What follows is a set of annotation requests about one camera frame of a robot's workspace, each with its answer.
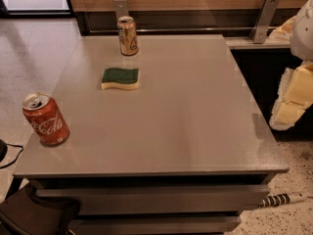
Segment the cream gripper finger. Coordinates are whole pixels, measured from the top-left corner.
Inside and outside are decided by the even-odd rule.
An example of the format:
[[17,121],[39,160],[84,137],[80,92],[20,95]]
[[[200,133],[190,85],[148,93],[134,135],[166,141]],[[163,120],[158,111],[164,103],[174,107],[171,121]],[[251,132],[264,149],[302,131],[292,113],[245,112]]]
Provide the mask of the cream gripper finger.
[[293,70],[286,68],[280,80],[277,92],[278,98],[274,103],[269,120],[270,127],[274,130],[285,131],[294,127],[295,123],[305,113],[305,111],[298,105],[293,105],[283,101],[284,95],[286,94],[291,83],[292,75]]
[[280,25],[270,33],[269,38],[272,40],[289,41],[291,38],[291,29],[294,21],[295,17],[292,17],[285,21],[282,25]]

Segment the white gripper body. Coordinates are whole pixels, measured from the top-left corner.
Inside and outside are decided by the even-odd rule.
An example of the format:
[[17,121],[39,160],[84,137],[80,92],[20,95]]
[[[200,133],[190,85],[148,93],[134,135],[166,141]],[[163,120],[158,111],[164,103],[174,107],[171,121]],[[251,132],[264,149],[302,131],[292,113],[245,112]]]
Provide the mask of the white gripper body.
[[295,69],[284,100],[302,108],[309,108],[313,104],[313,64]]

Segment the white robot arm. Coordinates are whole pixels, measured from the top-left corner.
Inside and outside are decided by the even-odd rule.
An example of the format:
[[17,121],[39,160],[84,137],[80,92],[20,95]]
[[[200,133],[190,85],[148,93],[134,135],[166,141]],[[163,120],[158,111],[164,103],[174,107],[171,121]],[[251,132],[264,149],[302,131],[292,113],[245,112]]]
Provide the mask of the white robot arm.
[[285,69],[272,108],[271,128],[284,131],[293,127],[313,105],[313,0],[308,0],[296,16],[272,31],[270,38],[288,40],[291,53],[302,61],[295,70]]

